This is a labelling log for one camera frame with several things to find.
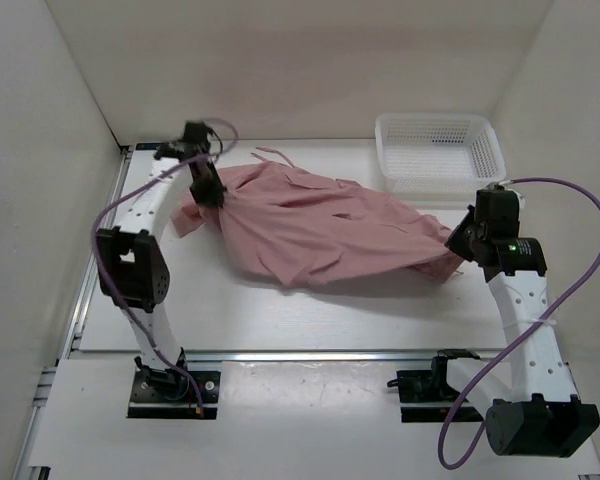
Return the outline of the pink trousers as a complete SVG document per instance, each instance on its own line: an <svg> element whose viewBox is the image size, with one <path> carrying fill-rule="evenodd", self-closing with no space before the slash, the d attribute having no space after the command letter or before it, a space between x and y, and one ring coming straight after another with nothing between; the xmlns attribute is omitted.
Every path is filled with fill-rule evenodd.
<svg viewBox="0 0 600 480"><path fill-rule="evenodd" d="M221 208L185 193L171 215L179 237L218 230L239 270L286 287L326 285L399 269L446 282L463 260L446 248L451 231L395 197L296 166L287 156L219 169Z"/></svg>

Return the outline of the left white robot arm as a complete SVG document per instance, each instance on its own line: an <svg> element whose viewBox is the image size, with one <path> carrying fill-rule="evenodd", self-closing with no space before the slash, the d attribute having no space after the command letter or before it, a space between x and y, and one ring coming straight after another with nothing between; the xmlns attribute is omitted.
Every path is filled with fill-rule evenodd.
<svg viewBox="0 0 600 480"><path fill-rule="evenodd" d="M223 206L226 187L215 162L224 145L213 153L213 139L220 137L209 123L187 122L180 137L157 147L147 183L119 199L131 203L121 219L109 228L96 220L93 227L101 291L131 324L141 352L137 368L168 400L182 398L195 382L163 305L170 273L159 241L182 194L202 207Z"/></svg>

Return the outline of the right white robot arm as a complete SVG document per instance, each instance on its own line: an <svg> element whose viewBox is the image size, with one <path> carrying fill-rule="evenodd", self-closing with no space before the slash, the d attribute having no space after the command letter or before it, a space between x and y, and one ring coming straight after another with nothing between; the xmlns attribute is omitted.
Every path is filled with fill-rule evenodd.
<svg viewBox="0 0 600 480"><path fill-rule="evenodd" d="M569 458L600 425L598 408L581 401L561 356L547 297L547 264L534 238L520 234L521 200L500 184L476 193L474 204L446 242L447 248L483 271L505 335L491 361L458 354L429 375L440 399L454 400L439 433L441 465L455 470L466 456L448 462L444 444L464 402L482 416L477 431L499 456Z"/></svg>

